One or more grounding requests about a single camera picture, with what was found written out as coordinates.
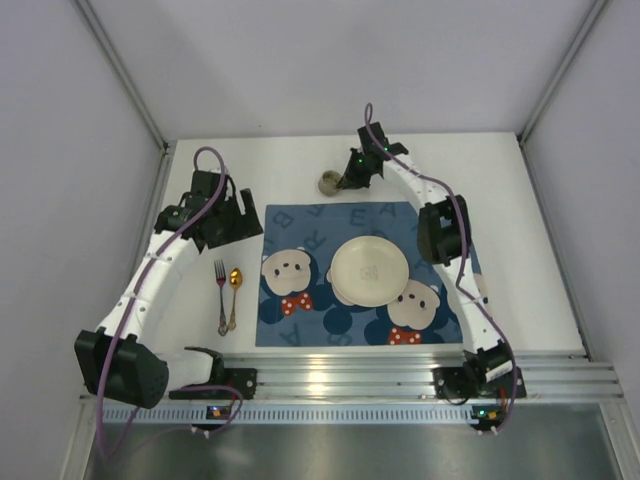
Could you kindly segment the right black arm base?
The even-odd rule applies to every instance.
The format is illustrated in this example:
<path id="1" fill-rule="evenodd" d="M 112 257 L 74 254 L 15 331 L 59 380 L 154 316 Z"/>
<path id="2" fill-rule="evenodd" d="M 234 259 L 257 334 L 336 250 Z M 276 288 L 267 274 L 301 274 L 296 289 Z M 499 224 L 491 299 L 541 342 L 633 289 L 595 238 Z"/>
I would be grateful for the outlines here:
<path id="1" fill-rule="evenodd" d="M 498 399 L 502 393 L 517 399 L 527 395 L 522 372 L 499 345 L 489 351 L 464 352 L 465 361 L 459 367 L 439 367 L 433 370 L 438 399 L 462 404 L 471 399 Z"/>

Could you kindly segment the cream round plate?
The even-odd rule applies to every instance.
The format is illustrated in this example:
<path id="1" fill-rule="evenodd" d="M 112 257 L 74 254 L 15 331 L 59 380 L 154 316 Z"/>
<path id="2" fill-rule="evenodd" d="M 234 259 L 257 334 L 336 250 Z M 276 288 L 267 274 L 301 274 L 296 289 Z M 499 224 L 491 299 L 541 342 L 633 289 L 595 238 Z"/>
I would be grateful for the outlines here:
<path id="1" fill-rule="evenodd" d="M 327 279 L 339 301 L 348 306 L 384 306 L 400 295 L 409 280 L 404 253 L 376 236 L 355 237 L 335 252 Z"/>

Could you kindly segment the gold spoon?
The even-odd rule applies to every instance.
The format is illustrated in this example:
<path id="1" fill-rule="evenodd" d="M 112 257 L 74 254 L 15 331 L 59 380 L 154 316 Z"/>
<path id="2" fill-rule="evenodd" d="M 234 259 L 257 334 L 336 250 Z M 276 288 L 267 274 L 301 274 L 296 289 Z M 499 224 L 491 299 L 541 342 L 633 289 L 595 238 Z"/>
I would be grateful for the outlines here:
<path id="1" fill-rule="evenodd" d="M 237 300 L 237 293 L 238 290 L 240 289 L 240 287 L 243 284 L 243 274 L 241 272 L 241 270 L 239 268 L 234 268 L 229 276 L 229 284 L 230 287 L 232 289 L 232 304 L 231 304 L 231 312 L 230 312 L 230 317 L 229 317 L 229 324 L 228 324 L 228 330 L 229 331 L 233 331 L 236 329 L 237 327 L 237 320 L 236 320 L 236 300 Z"/>

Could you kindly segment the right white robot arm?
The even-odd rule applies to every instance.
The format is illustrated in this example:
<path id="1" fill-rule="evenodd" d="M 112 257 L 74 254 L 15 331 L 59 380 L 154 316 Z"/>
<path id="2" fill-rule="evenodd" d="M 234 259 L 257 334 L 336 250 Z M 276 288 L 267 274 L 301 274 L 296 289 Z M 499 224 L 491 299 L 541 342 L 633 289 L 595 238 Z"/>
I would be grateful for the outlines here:
<path id="1" fill-rule="evenodd" d="M 420 173 L 408 149 L 390 142 L 380 123 L 366 121 L 358 136 L 360 146 L 351 151 L 339 186 L 367 188 L 371 177 L 378 175 L 393 184 L 417 212 L 419 253 L 440 276 L 461 328 L 464 395 L 502 386 L 515 398 L 518 368 L 509 341 L 489 313 L 476 283 L 465 199 L 444 181 Z"/>

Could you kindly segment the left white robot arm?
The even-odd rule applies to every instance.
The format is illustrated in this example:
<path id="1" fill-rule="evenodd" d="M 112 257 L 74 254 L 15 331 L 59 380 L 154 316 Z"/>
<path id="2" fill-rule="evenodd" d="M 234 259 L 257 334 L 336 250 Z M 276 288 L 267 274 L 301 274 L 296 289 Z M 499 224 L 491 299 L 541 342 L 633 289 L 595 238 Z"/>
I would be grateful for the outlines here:
<path id="1" fill-rule="evenodd" d="M 262 234 L 252 192 L 227 170 L 196 170 L 180 201 L 158 215 L 140 266 L 116 306 L 74 351 L 88 392 L 151 409 L 169 392 L 221 385 L 218 352 L 187 346 L 176 354 L 148 347 L 182 277 L 199 256 Z"/>

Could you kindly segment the blue bear print cloth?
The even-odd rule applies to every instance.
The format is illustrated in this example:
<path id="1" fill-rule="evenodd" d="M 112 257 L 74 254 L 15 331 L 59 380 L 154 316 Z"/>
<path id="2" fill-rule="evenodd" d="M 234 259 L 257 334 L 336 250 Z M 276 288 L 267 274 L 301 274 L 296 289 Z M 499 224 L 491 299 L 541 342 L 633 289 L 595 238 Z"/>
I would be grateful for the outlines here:
<path id="1" fill-rule="evenodd" d="M 417 214 L 407 202 L 267 206 L 257 346 L 461 342 L 452 297 L 419 254 L 416 233 Z M 335 252 L 360 236 L 390 241 L 408 262 L 409 284 L 389 306 L 355 305 L 333 288 L 330 266 Z"/>

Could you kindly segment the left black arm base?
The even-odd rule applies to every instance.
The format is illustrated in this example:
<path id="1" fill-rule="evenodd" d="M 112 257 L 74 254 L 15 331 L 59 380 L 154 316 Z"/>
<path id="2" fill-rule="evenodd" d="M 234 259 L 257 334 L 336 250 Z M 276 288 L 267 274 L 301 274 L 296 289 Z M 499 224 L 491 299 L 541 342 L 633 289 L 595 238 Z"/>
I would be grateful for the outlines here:
<path id="1" fill-rule="evenodd" d="M 189 385 L 171 391 L 171 400 L 232 400 L 254 398 L 257 387 L 255 368 L 228 368 L 217 373 L 214 380 L 202 385 Z"/>

